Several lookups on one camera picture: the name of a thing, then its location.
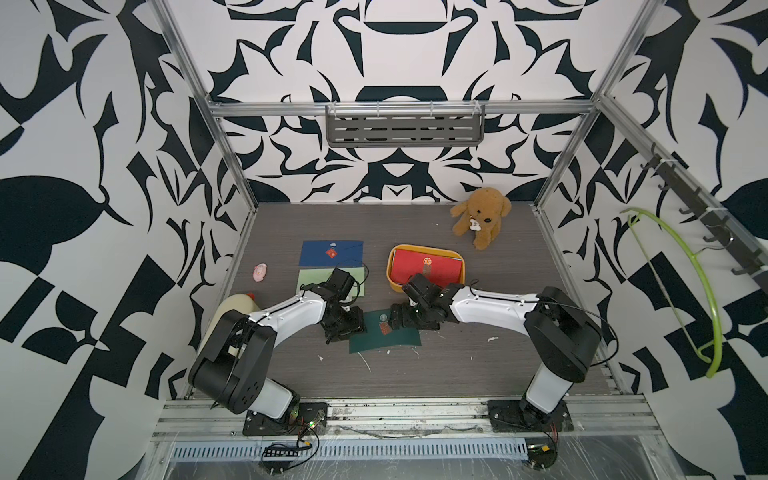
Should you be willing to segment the red envelope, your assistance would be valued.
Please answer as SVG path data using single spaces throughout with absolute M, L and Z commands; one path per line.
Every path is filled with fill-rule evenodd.
M 464 263 L 456 257 L 437 253 L 396 249 L 389 269 L 389 278 L 398 285 L 405 285 L 412 276 L 421 274 L 430 282 L 445 287 L 463 282 Z

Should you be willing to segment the yellow plastic storage box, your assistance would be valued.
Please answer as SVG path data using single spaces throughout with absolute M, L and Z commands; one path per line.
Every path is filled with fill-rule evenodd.
M 451 283 L 463 284 L 465 260 L 452 250 L 411 244 L 395 246 L 389 253 L 386 268 L 391 288 L 403 292 L 403 286 L 416 274 L 422 274 L 441 287 Z

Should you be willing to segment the dark blue envelope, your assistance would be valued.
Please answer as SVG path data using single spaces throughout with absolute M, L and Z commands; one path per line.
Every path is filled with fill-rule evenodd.
M 304 241 L 301 268 L 362 267 L 364 243 L 355 240 Z

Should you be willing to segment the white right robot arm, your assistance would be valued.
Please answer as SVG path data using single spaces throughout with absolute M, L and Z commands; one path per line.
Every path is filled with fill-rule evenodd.
M 444 323 L 483 324 L 528 337 L 541 364 L 520 410 L 550 417 L 573 385 L 585 380 L 601 343 L 593 316 L 565 292 L 547 287 L 539 294 L 503 294 L 452 283 L 445 287 L 417 274 L 402 287 L 408 297 L 391 307 L 394 330 L 440 329 Z

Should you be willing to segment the grey perforated metal shelf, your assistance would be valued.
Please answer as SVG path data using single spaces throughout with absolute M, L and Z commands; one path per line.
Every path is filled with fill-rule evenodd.
M 331 103 L 325 130 L 334 148 L 474 147 L 485 107 L 470 102 Z

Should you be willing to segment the brown plush dog toy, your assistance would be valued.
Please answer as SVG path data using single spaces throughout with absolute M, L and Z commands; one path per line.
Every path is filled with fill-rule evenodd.
M 457 218 L 452 228 L 453 234 L 462 236 L 472 232 L 474 248 L 486 250 L 500 234 L 502 219 L 510 213 L 511 208 L 511 201 L 499 190 L 475 190 L 467 200 L 451 208 L 451 216 Z

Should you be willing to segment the light green envelope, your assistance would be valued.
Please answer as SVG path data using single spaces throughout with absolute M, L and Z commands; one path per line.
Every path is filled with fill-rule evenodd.
M 349 273 L 356 282 L 360 283 L 360 287 L 353 286 L 348 294 L 346 301 L 354 299 L 356 296 L 363 297 L 365 294 L 365 280 L 366 270 L 364 267 L 342 267 L 342 270 Z M 301 291 L 303 285 L 320 284 L 325 282 L 332 274 L 333 267 L 331 268 L 311 268 L 300 269 L 298 274 L 298 280 L 296 284 L 296 293 Z

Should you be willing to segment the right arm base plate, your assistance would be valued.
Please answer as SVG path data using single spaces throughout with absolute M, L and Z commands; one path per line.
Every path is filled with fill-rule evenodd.
M 542 413 L 524 399 L 488 400 L 485 403 L 491 428 L 506 432 L 570 432 L 574 429 L 570 412 L 560 401 L 551 413 Z

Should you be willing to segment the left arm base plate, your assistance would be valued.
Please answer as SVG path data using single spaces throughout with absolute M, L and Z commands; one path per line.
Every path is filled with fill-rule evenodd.
M 326 402 L 294 401 L 278 419 L 249 410 L 242 434 L 245 437 L 289 436 L 308 432 L 323 433 L 327 425 L 329 404 Z

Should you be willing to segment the small circuit board right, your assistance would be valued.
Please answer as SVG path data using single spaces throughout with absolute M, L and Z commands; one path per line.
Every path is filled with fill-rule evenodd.
M 530 444 L 527 446 L 527 466 L 536 471 L 552 468 L 558 459 L 558 449 L 555 444 Z

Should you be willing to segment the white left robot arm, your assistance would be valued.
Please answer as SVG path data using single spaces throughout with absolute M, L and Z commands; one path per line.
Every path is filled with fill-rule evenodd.
M 267 377 L 274 349 L 315 325 L 327 344 L 364 332 L 364 313 L 355 304 L 360 288 L 351 273 L 335 268 L 325 281 L 303 285 L 272 307 L 223 311 L 198 348 L 189 385 L 233 414 L 250 411 L 280 425 L 295 424 L 300 396 Z

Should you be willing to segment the small pink toy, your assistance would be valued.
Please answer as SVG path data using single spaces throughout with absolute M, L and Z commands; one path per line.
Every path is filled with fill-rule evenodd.
M 263 282 L 268 272 L 268 266 L 266 263 L 260 263 L 253 269 L 252 278 L 255 282 Z

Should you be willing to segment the dark green envelope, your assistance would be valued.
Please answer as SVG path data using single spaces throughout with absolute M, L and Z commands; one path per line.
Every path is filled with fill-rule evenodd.
M 390 324 L 390 310 L 368 311 L 364 314 L 365 330 L 349 339 L 349 353 L 356 354 L 396 346 L 421 346 L 420 332 L 414 328 L 394 329 Z

